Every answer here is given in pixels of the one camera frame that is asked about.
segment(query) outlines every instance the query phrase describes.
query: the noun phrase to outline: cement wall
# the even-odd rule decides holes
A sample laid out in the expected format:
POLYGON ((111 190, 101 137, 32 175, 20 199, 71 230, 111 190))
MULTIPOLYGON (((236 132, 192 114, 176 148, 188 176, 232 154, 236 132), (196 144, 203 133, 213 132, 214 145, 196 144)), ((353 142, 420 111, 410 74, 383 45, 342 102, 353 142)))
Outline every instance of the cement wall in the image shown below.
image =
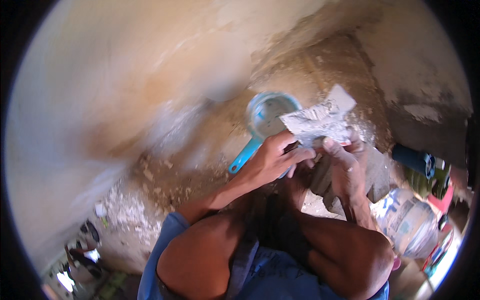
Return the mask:
POLYGON ((95 201, 205 99, 195 49, 227 31, 253 76, 279 55, 379 18, 376 1, 60 1, 13 87, 6 171, 17 228, 38 271, 95 201))

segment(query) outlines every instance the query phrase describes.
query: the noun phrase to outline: hand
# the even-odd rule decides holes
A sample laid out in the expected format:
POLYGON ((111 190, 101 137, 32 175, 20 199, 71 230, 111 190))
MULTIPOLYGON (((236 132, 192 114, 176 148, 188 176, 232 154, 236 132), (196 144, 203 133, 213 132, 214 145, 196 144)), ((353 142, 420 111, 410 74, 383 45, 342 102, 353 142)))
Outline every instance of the hand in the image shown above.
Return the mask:
POLYGON ((292 166, 287 174, 291 178, 297 163, 315 157, 315 151, 311 148, 296 148, 284 153, 285 147, 294 142, 296 139, 288 130, 267 137, 255 156, 232 181, 248 181, 254 190, 274 181, 292 166))
POLYGON ((325 152, 332 158, 332 189, 342 201, 365 196, 365 143, 353 128, 349 130, 349 146, 342 147, 329 137, 323 141, 325 152))

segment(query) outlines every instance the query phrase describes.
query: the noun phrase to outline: floor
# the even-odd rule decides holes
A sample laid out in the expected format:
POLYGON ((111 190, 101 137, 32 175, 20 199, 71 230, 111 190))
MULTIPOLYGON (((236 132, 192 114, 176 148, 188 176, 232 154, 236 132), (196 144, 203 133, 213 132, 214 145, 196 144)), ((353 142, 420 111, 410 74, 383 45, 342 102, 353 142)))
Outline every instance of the floor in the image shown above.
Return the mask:
MULTIPOLYGON (((257 93, 283 91, 304 107, 319 103, 339 83, 356 99, 347 116, 362 139, 382 153, 392 138, 375 80, 355 38, 334 36, 285 57, 238 97, 209 102, 199 113, 172 131, 161 144, 142 156, 101 201, 106 222, 95 214, 108 266, 141 273, 169 212, 193 197, 202 197, 228 180, 228 165, 248 142, 244 111, 257 93)), ((315 216, 343 218, 329 212, 322 198, 308 193, 302 210, 315 216)))

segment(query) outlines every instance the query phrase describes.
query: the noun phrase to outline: blue shirt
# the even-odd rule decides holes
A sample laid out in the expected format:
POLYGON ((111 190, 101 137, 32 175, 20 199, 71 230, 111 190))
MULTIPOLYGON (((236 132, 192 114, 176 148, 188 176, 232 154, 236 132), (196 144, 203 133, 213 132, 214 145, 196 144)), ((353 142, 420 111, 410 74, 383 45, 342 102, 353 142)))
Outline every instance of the blue shirt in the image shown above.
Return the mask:
MULTIPOLYGON (((138 300, 162 299, 156 278, 156 265, 168 243, 190 225, 177 213, 170 213, 148 258, 138 287, 138 300)), ((388 299, 388 282, 370 300, 388 299)), ((327 284, 299 267, 286 252, 259 247, 247 279, 237 299, 323 299, 339 300, 327 284)))

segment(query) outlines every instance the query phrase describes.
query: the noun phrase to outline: blue scoop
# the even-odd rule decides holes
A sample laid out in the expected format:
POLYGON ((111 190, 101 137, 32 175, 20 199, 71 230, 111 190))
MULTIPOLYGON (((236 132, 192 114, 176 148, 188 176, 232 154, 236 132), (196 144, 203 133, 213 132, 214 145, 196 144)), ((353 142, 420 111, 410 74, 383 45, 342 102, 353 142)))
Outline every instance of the blue scoop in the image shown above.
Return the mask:
POLYGON ((232 174, 237 173, 267 137, 286 129, 279 116, 299 109, 302 109, 300 103, 285 93, 263 92, 255 95, 248 103, 245 113, 252 138, 233 160, 228 171, 232 174))

